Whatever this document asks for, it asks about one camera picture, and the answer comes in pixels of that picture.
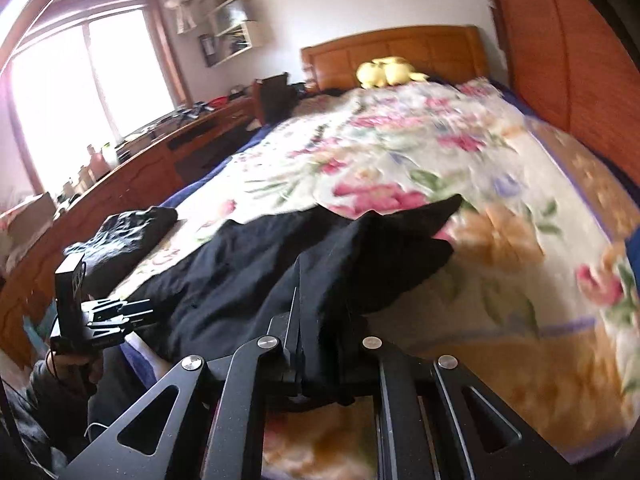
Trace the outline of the person's left hand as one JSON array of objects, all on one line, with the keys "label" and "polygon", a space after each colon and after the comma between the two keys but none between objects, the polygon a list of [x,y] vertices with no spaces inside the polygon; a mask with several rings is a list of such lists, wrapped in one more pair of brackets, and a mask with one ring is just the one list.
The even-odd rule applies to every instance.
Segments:
[{"label": "person's left hand", "polygon": [[89,384],[96,385],[103,375],[101,352],[91,354],[61,354],[49,350],[46,358],[47,370],[58,380],[66,380],[79,373]]}]

